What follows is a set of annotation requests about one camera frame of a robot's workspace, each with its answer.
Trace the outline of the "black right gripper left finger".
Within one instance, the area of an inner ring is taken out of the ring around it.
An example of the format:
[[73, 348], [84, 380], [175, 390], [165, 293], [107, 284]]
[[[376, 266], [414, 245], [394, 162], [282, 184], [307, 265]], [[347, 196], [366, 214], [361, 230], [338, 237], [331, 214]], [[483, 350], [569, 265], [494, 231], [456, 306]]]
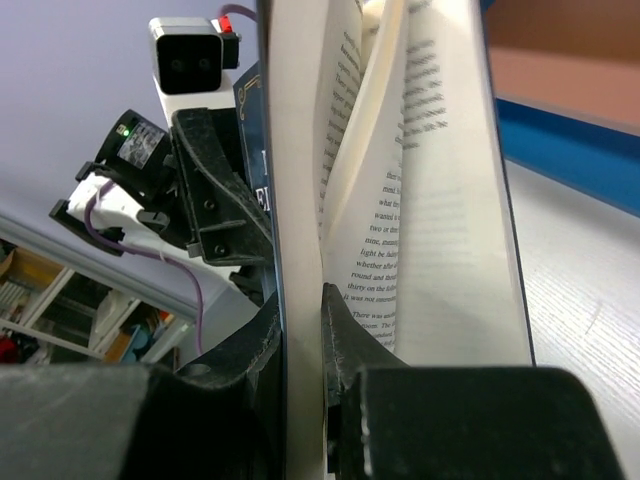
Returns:
[[279, 479], [279, 303], [177, 371], [158, 365], [1, 369], [5, 479]]

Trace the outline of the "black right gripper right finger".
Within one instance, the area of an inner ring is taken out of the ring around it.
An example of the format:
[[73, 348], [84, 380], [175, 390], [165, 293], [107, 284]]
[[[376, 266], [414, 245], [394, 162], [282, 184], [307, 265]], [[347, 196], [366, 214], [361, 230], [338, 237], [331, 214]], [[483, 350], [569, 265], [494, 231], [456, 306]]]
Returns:
[[322, 293], [327, 469], [338, 479], [621, 479], [596, 405], [547, 367], [412, 367]]

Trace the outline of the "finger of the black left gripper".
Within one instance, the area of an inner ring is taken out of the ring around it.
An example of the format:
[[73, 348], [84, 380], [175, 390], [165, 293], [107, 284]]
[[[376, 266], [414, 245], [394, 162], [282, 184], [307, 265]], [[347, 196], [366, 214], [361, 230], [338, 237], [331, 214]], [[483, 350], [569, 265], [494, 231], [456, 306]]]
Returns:
[[178, 110], [171, 141], [190, 228], [188, 255], [218, 267], [271, 264], [271, 221], [244, 178], [236, 111]]

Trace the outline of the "Nineteen Eighty-Four book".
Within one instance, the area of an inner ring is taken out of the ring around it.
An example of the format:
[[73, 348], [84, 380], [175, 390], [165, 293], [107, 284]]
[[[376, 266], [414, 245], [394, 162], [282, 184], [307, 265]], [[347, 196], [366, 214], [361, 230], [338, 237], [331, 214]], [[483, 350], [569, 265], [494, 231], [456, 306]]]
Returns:
[[260, 1], [284, 475], [327, 470], [321, 291], [420, 366], [533, 365], [477, 1]]

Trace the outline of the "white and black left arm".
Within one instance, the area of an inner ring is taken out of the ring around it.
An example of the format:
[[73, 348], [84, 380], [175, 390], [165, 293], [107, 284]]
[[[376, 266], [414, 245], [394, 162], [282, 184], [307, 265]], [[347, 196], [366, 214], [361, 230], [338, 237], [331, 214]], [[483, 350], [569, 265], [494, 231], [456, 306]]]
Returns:
[[245, 181], [232, 108], [179, 110], [168, 129], [128, 110], [76, 180], [74, 197], [50, 216], [111, 255], [141, 234], [153, 251], [211, 266], [273, 261], [270, 221]]

